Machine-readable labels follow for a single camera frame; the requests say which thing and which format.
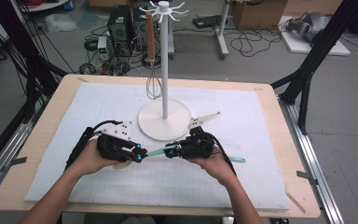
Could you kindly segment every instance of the cardboard box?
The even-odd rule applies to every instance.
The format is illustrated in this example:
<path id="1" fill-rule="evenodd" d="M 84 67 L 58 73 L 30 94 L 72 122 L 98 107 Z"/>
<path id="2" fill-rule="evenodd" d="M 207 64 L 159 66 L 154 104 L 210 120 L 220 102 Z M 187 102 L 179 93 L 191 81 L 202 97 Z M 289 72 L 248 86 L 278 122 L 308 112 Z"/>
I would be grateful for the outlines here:
<path id="1" fill-rule="evenodd" d="M 319 11 L 333 15 L 342 0 L 289 0 L 284 9 L 285 15 L 301 16 L 304 12 Z"/>
<path id="2" fill-rule="evenodd" d="M 111 8 L 112 6 L 132 6 L 132 0 L 89 0 L 94 8 Z"/>
<path id="3" fill-rule="evenodd" d="M 240 30 L 276 29 L 286 7 L 287 0 L 264 0 L 237 3 L 233 21 Z"/>

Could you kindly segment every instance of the hand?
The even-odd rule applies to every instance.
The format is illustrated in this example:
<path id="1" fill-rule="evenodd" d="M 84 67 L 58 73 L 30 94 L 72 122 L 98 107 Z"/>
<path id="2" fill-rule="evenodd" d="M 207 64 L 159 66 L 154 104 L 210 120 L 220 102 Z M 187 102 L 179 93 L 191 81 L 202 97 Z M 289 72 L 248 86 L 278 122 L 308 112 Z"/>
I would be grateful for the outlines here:
<path id="1" fill-rule="evenodd" d="M 97 141 L 97 139 L 89 141 L 68 170 L 70 169 L 75 171 L 76 174 L 80 176 L 90 175 L 98 172 L 105 166 L 121 163 L 121 161 L 113 161 L 102 158 L 97 149 Z"/>
<path id="2" fill-rule="evenodd" d="M 205 169 L 211 177 L 217 179 L 223 186 L 226 186 L 233 178 L 237 178 L 225 161 L 225 158 L 218 147 L 212 151 L 212 155 L 208 159 L 197 158 L 188 159 L 188 161 L 198 164 L 202 169 Z"/>

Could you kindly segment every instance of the wooden table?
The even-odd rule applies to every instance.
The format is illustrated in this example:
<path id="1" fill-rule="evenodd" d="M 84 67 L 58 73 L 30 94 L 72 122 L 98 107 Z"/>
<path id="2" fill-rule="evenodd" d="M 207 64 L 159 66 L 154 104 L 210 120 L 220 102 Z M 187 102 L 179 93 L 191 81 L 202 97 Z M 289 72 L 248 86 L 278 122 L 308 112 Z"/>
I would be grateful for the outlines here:
<path id="1" fill-rule="evenodd" d="M 24 201 L 36 169 L 48 147 L 63 115 L 76 95 L 82 82 L 144 85 L 143 77 L 97 77 L 68 75 L 54 93 L 44 113 L 34 126 L 18 158 L 27 157 L 27 162 L 11 167 L 0 186 L 0 210 L 24 211 L 34 205 Z M 259 212 L 262 217 L 318 217 L 319 205 L 308 179 L 298 177 L 296 171 L 304 172 L 292 135 L 289 132 L 273 89 L 268 84 L 233 83 L 200 80 L 170 79 L 171 87 L 205 88 L 237 91 L 254 91 L 259 99 L 270 141 L 282 174 L 289 199 L 290 209 L 284 212 Z M 191 216 L 232 216 L 231 209 L 200 207 L 141 206 L 121 204 L 68 203 L 64 211 L 161 214 Z"/>

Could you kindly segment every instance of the person's left hand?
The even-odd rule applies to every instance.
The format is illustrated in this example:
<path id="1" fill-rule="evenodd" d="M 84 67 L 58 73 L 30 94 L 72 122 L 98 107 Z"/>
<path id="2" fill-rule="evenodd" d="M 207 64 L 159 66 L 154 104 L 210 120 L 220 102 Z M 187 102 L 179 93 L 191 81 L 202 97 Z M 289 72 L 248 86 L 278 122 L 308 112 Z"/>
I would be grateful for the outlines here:
<path id="1" fill-rule="evenodd" d="M 97 149 L 97 139 L 89 141 L 75 162 L 68 169 L 76 171 L 77 175 L 90 175 L 98 172 L 105 166 L 116 165 L 121 161 L 113 161 L 101 157 Z"/>

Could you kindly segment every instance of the whisk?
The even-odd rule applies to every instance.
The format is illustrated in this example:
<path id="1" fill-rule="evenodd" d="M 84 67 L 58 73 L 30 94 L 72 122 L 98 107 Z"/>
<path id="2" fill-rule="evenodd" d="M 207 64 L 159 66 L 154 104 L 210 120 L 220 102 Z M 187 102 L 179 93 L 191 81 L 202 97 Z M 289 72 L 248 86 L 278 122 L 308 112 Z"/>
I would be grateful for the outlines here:
<path id="1" fill-rule="evenodd" d="M 146 81 L 146 95 L 151 100 L 156 100 L 162 96 L 162 85 L 155 72 L 155 37 L 153 18 L 150 12 L 146 12 L 146 31 L 147 31 L 147 58 L 150 62 L 150 68 L 152 70 L 150 76 Z"/>

